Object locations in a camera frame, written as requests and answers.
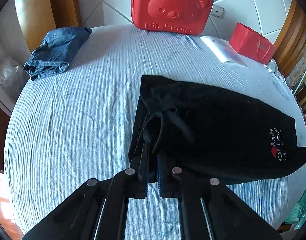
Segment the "black t-shirt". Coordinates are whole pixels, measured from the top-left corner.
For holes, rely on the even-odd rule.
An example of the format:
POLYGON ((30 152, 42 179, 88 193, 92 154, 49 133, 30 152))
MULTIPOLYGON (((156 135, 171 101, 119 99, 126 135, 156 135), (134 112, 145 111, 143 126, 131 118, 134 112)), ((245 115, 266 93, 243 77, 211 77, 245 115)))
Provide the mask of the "black t-shirt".
POLYGON ((157 161, 226 184, 282 178, 306 163, 295 119, 261 100, 193 82, 144 75, 128 157, 157 161))

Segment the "grey plush toy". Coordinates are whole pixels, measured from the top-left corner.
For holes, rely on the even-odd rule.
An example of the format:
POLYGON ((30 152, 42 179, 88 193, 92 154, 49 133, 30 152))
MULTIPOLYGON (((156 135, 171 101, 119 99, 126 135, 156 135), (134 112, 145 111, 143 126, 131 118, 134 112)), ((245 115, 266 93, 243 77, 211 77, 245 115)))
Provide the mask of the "grey plush toy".
POLYGON ((278 66, 274 59, 271 59, 267 64, 265 64, 267 70, 275 75, 278 74, 278 66))

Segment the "white booklet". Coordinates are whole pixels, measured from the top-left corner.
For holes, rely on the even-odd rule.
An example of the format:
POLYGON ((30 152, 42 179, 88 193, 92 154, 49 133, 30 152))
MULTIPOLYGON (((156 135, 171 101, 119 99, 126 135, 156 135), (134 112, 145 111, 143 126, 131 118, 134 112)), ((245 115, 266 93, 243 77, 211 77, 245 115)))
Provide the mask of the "white booklet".
POLYGON ((245 62, 239 57, 228 41, 212 36, 202 36, 200 39, 221 63, 247 68, 245 62))

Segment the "folded blue denim garment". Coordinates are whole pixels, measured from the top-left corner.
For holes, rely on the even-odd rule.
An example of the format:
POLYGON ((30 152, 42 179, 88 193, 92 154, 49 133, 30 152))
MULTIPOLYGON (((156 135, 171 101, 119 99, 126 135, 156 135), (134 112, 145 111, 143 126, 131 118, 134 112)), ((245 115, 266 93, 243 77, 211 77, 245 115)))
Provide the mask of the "folded blue denim garment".
POLYGON ((88 27, 64 27, 49 31, 39 47, 33 50, 23 69, 32 81, 65 72, 91 33, 92 29, 88 27))

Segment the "clear plastic bag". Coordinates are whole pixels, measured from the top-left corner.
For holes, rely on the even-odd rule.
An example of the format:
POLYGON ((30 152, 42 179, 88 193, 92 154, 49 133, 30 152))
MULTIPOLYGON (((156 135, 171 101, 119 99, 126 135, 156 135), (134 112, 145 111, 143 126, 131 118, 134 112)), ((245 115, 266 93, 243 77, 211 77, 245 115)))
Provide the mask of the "clear plastic bag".
POLYGON ((6 94, 17 100, 24 87, 22 67, 11 57, 6 56, 0 63, 0 85, 6 94))

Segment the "red paper gift bag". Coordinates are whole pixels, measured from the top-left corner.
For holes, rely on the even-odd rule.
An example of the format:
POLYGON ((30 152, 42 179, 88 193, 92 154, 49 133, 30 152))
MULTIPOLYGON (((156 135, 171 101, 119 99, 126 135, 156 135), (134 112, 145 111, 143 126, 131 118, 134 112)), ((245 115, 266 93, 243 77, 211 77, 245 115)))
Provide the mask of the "red paper gift bag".
POLYGON ((267 38, 239 22, 236 24, 229 44, 238 54, 265 65, 270 62, 277 50, 267 38))

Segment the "red bear hard case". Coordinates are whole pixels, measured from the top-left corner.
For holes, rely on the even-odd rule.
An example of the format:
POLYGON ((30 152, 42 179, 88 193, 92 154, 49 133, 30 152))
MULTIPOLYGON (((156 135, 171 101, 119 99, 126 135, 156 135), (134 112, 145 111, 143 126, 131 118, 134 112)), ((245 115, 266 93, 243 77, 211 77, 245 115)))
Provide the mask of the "red bear hard case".
POLYGON ((214 0, 131 0, 131 17, 136 28, 200 35, 214 0))

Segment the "white wall socket panel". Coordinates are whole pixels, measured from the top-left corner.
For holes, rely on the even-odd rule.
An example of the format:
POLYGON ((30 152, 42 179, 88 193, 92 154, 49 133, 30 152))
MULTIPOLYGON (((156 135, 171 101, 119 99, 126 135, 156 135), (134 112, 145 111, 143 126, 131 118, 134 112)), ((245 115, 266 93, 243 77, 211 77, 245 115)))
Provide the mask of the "white wall socket panel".
POLYGON ((210 12, 210 16, 222 18, 223 13, 224 13, 224 8, 214 4, 210 12))

